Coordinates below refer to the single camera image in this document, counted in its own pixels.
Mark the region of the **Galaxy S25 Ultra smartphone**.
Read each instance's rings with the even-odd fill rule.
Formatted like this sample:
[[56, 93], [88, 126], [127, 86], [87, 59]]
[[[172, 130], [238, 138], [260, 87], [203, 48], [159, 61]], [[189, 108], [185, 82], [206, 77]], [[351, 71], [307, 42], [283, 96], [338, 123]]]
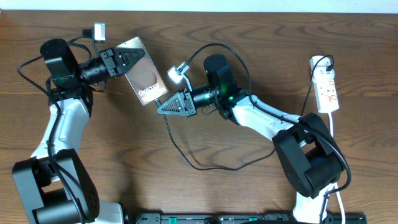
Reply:
[[140, 37], [121, 43], [117, 48], [144, 51], [144, 56], [125, 74], [143, 106], [169, 92]]

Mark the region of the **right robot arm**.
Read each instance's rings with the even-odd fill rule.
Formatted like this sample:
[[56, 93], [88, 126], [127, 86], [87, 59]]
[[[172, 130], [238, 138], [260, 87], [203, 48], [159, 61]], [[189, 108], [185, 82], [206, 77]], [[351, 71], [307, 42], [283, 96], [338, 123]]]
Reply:
[[294, 219], [323, 223], [329, 195], [340, 191], [336, 182], [349, 167], [321, 117], [288, 114], [263, 103], [238, 86], [223, 54], [210, 55], [203, 65], [208, 82], [157, 101], [158, 114], [190, 117], [213, 105], [224, 119], [272, 141], [284, 174], [297, 192]]

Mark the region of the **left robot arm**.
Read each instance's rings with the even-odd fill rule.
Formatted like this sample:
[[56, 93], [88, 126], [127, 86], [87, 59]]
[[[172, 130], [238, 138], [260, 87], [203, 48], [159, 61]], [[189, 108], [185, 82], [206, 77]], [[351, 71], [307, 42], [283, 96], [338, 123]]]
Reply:
[[42, 90], [50, 119], [30, 159], [14, 164], [17, 191], [30, 223], [134, 223], [120, 203], [99, 198], [78, 152], [91, 117], [94, 85], [127, 74], [147, 52], [123, 45], [78, 63], [73, 45], [52, 39], [40, 48], [51, 73]]

